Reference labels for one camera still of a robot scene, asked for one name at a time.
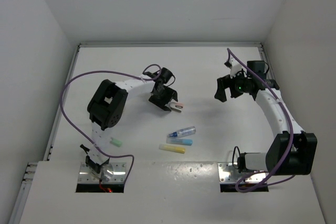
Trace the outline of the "clear blue-capped glue bottle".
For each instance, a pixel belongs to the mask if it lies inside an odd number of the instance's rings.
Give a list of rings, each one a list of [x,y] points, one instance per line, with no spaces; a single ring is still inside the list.
[[[191,126],[191,127],[183,128],[175,132],[169,133],[167,136],[169,138],[182,138],[182,137],[193,135],[195,133],[196,133],[196,128],[194,126]]]

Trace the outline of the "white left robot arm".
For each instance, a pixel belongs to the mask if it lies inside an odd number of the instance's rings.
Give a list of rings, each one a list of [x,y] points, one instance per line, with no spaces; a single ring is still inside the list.
[[[112,128],[121,120],[128,100],[150,94],[149,102],[163,111],[170,112],[169,103],[177,101],[177,92],[167,84],[174,74],[167,68],[157,72],[146,71],[135,79],[112,82],[103,80],[88,104],[91,121],[92,147],[85,148],[86,165],[100,174],[109,164],[112,155],[104,150],[110,143]]]

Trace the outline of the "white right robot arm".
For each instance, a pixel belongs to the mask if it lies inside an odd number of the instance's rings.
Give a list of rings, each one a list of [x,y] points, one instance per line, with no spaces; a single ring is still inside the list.
[[[262,60],[248,61],[244,71],[235,59],[225,66],[230,74],[217,79],[215,99],[225,102],[225,90],[231,98],[244,93],[252,96],[262,109],[274,135],[274,141],[266,153],[242,153],[237,159],[239,172],[270,172],[281,162],[275,175],[308,175],[311,172],[317,147],[317,137],[307,133],[296,122],[281,99],[279,85],[267,77],[267,63]]]

